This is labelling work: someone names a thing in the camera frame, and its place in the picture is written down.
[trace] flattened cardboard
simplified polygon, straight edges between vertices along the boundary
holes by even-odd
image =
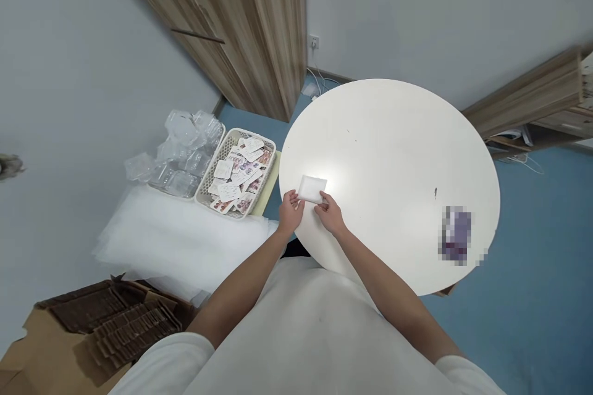
[[[124,316],[109,316],[121,308]],[[106,395],[130,368],[124,363],[186,329],[196,313],[190,303],[122,276],[38,302],[27,335],[0,360],[0,395]],[[91,326],[95,333],[80,333]]]

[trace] purple object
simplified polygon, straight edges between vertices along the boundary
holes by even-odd
[[[465,265],[468,248],[471,246],[471,213],[463,207],[446,207],[443,213],[443,227],[439,253],[443,260]]]

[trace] wooden cabinet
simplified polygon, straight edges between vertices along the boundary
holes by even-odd
[[[593,137],[593,111],[583,108],[581,61],[593,45],[575,46],[463,111],[499,159]],[[521,128],[531,139],[499,133]]]
[[[287,122],[305,79],[305,0],[147,0],[235,107]]]

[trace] white round table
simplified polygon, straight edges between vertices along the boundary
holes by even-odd
[[[419,296],[479,265],[498,225],[498,177],[481,137],[452,105],[409,83],[354,81],[312,102],[284,142],[280,191],[298,190],[303,175],[327,179],[350,231]],[[439,254],[447,206],[471,212],[466,265]],[[323,267],[360,282],[313,207],[298,239]]]

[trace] white square pad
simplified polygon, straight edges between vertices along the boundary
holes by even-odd
[[[319,192],[325,191],[326,185],[326,179],[312,178],[303,175],[301,186],[298,188],[298,198],[313,202],[314,204],[320,204],[323,201],[323,198]]]

